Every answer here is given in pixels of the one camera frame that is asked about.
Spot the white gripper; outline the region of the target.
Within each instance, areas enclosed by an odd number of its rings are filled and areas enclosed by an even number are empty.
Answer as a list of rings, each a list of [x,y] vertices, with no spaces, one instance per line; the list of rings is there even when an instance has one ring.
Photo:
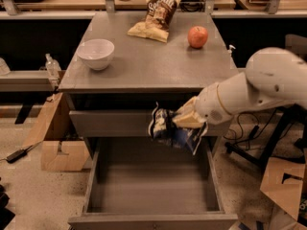
[[[200,128],[206,121],[216,126],[231,120],[232,116],[221,105],[218,86],[213,83],[202,89],[197,97],[187,101],[177,110],[178,115],[173,118],[173,123],[182,128]]]

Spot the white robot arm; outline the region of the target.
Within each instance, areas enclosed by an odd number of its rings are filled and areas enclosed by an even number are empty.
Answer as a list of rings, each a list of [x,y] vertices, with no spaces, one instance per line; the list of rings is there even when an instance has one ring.
[[[219,125],[242,112],[287,104],[307,108],[307,63],[288,50],[265,48],[250,57],[243,72],[202,89],[173,122],[189,128]]]

